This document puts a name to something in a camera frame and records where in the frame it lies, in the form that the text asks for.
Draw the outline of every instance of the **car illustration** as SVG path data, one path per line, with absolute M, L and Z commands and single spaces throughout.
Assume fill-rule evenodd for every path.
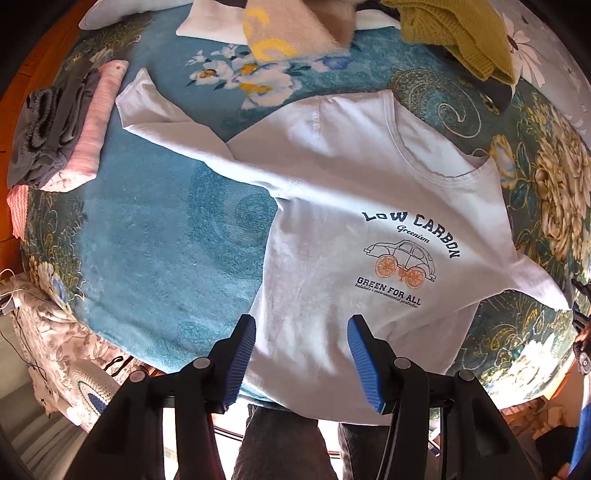
M 363 249 L 370 257 L 377 257 L 375 273 L 388 278 L 396 273 L 409 288 L 420 288 L 426 280 L 435 281 L 435 265 L 429 252 L 423 247 L 402 240 L 396 244 L 379 243 Z

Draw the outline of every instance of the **white pillow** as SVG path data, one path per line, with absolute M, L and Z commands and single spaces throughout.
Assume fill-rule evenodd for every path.
M 120 22 L 128 15 L 166 10 L 192 2 L 193 0 L 98 0 L 78 26 L 82 30 L 97 30 Z
M 177 29 L 177 35 L 246 45 L 246 37 L 242 29 L 243 18 L 243 8 L 230 7 L 216 2 L 216 0 L 194 0 L 189 16 Z M 373 30 L 384 27 L 400 29 L 400 22 L 380 10 L 357 12 L 356 30 Z

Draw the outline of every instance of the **white shirt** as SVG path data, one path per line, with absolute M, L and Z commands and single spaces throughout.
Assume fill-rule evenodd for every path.
M 462 154 L 390 90 L 291 103 L 227 145 L 145 70 L 117 105 L 128 131 L 276 199 L 245 381 L 296 413 L 388 423 L 351 359 L 353 314 L 398 356 L 445 372 L 481 300 L 515 289 L 569 308 L 516 252 L 493 159 Z

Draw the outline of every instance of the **jeans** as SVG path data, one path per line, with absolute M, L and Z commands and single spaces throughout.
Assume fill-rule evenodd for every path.
M 232 480 L 337 480 L 318 420 L 254 405 L 248 412 Z M 343 480 L 375 480 L 388 429 L 339 424 Z M 433 469 L 436 474 L 431 454 L 427 472 Z

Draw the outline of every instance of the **gray curtain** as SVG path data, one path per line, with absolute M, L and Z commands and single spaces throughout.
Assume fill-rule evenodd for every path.
M 61 480 L 86 433 L 60 413 L 45 415 L 27 365 L 9 344 L 19 349 L 9 317 L 0 317 L 0 332 L 6 337 L 0 337 L 0 424 L 36 479 Z

